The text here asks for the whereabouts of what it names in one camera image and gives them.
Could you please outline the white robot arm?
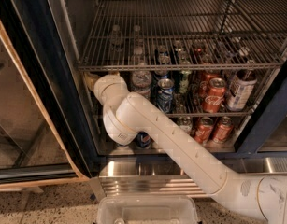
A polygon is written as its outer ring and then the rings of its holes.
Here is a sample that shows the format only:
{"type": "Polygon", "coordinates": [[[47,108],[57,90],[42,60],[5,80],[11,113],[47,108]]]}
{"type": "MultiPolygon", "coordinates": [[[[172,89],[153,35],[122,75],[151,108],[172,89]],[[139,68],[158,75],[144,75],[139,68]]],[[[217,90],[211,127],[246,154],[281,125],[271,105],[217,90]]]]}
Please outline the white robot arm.
{"type": "Polygon", "coordinates": [[[145,132],[224,208],[268,224],[287,224],[287,176],[236,173],[149,100],[130,92],[119,75],[100,77],[87,72],[84,81],[103,106],[103,123],[113,141],[125,146],[145,132]]]}

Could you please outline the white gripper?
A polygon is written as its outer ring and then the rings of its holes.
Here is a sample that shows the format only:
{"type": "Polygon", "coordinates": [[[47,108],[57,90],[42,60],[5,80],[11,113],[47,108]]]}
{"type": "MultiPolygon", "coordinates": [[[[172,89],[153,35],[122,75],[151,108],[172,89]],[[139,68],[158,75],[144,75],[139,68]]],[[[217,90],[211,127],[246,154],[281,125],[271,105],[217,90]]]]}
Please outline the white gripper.
{"type": "Polygon", "coordinates": [[[129,90],[120,72],[109,72],[108,75],[100,77],[97,74],[86,72],[85,82],[90,91],[101,105],[115,97],[125,97],[129,90]]]}

